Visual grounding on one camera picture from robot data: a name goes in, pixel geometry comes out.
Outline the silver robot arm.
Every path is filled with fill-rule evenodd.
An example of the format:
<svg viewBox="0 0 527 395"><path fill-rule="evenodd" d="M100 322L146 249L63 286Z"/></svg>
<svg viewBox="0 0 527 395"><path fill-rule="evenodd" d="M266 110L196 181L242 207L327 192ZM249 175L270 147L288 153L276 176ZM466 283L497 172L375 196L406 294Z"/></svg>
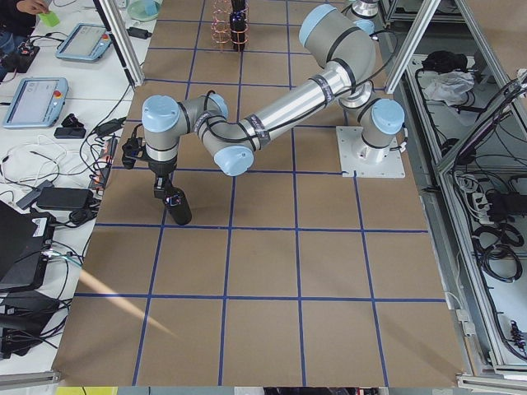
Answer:
<svg viewBox="0 0 527 395"><path fill-rule="evenodd" d="M367 14L356 12L353 18L329 4L314 8L301 25L299 41L320 72L237 123L228 122L226 102L216 93L184 101L168 95L147 98L142 105L142 149L156 176L155 197L176 206L184 199L170 181L183 135L196 134L222 172L237 176L253 164L256 151L333 102L355 116L362 128L359 159L371 162L374 155L386 154L403 127L404 111L371 88L375 26L370 13L376 4L364 1L362 6Z"/></svg>

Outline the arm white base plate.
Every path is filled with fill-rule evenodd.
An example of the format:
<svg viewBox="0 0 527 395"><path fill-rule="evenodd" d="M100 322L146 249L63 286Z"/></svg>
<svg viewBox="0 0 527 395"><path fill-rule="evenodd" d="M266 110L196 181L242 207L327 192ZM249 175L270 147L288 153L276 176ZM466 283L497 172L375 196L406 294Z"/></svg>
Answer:
<svg viewBox="0 0 527 395"><path fill-rule="evenodd" d="M403 179L405 171L396 136L384 148L362 140L362 127L337 126L338 153L343 177Z"/></svg>

